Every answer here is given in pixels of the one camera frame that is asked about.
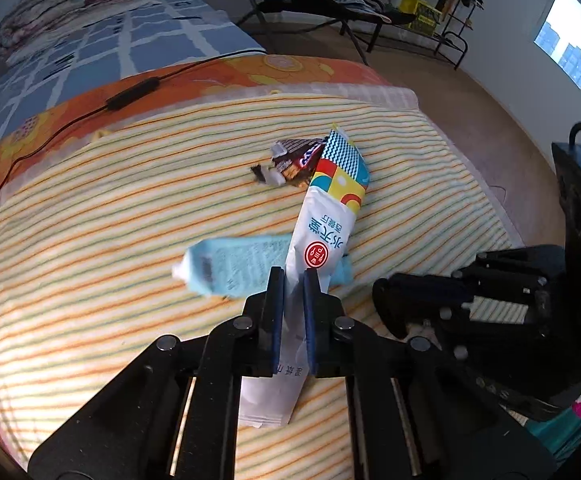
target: wall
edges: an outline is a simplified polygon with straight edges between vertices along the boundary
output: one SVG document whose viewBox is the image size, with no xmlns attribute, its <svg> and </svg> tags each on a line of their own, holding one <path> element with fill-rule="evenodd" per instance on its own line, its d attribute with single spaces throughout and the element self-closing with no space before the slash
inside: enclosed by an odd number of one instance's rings
<svg viewBox="0 0 581 480">
<path fill-rule="evenodd" d="M 553 0 L 484 0 L 462 65 L 517 120 L 552 164 L 551 142 L 581 121 L 581 90 L 533 41 Z"/>
</svg>

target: snack wrapper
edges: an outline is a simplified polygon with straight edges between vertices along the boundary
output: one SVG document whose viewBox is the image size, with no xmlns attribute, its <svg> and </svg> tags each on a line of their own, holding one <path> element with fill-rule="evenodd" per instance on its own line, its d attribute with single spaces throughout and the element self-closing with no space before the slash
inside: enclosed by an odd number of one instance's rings
<svg viewBox="0 0 581 480">
<path fill-rule="evenodd" d="M 325 143 L 324 139 L 278 140 L 270 147 L 274 166 L 254 166 L 251 171 L 269 186 L 308 187 Z"/>
<path fill-rule="evenodd" d="M 338 128 L 331 130 L 317 163 L 286 256 L 282 347 L 272 378 L 242 380 L 239 420 L 256 427 L 288 424 L 309 373 L 301 276 L 317 269 L 322 292 L 344 254 L 369 184 L 357 148 Z"/>
</svg>

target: yellow box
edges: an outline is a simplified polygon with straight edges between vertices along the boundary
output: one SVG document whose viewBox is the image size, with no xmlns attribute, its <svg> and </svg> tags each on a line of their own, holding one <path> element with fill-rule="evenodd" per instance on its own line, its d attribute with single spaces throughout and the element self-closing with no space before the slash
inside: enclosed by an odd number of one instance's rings
<svg viewBox="0 0 581 480">
<path fill-rule="evenodd" d="M 432 36 L 440 22 L 442 13 L 424 0 L 402 0 L 399 10 L 407 14 L 416 14 L 417 18 L 405 25 L 405 28 L 421 34 Z"/>
</svg>

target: bolt head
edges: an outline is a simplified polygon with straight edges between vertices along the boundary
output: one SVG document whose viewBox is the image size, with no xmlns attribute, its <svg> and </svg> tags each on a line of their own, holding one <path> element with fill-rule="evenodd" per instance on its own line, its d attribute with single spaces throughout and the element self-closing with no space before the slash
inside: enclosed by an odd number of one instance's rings
<svg viewBox="0 0 581 480">
<path fill-rule="evenodd" d="M 350 330 L 355 326 L 355 320 L 347 316 L 339 316 L 333 323 L 339 330 Z"/>
<path fill-rule="evenodd" d="M 248 316 L 239 316 L 233 320 L 233 326 L 238 330 L 248 330 L 253 326 L 253 320 Z"/>
<path fill-rule="evenodd" d="M 426 352 L 431 347 L 431 342 L 426 337 L 420 335 L 410 339 L 408 344 L 413 350 L 417 350 L 418 352 Z"/>
<path fill-rule="evenodd" d="M 453 317 L 453 311 L 449 306 L 442 306 L 440 308 L 440 318 L 445 321 L 448 321 L 451 317 Z"/>
<path fill-rule="evenodd" d="M 177 338 L 174 335 L 163 335 L 161 336 L 155 345 L 160 350 L 172 350 L 177 344 Z"/>
<path fill-rule="evenodd" d="M 453 355 L 458 361 L 465 361 L 469 357 L 469 350 L 464 345 L 457 345 L 453 349 Z"/>
</svg>

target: plastic packaging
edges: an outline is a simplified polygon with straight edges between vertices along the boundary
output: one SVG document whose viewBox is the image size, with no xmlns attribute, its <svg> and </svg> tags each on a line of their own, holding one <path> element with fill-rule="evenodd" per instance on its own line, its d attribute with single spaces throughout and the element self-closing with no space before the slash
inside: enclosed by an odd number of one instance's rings
<svg viewBox="0 0 581 480">
<path fill-rule="evenodd" d="M 333 129 L 304 198 L 286 256 L 286 300 L 277 373 L 272 378 L 242 380 L 241 422 L 262 427 L 281 426 L 290 420 L 309 372 L 300 278 L 313 267 L 317 269 L 321 290 L 328 290 L 368 184 L 362 156 L 346 134 Z"/>
<path fill-rule="evenodd" d="M 266 290 L 271 267 L 284 266 L 291 237 L 288 233 L 202 240 L 189 247 L 181 263 L 173 266 L 173 277 L 204 296 L 246 298 Z M 353 271 L 344 257 L 335 268 L 331 285 L 352 280 Z"/>
</svg>

